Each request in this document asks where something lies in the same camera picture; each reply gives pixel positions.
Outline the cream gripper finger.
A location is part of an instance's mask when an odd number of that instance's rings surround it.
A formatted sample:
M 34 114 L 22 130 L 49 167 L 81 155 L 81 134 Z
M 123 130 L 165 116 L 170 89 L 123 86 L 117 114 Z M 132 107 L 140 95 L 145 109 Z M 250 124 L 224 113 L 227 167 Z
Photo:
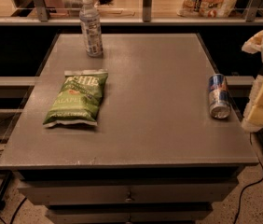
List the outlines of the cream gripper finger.
M 263 76 L 254 80 L 249 94 L 249 102 L 243 112 L 242 128 L 255 133 L 263 129 Z
M 242 51 L 255 54 L 263 49 L 263 30 L 249 38 L 243 45 Z

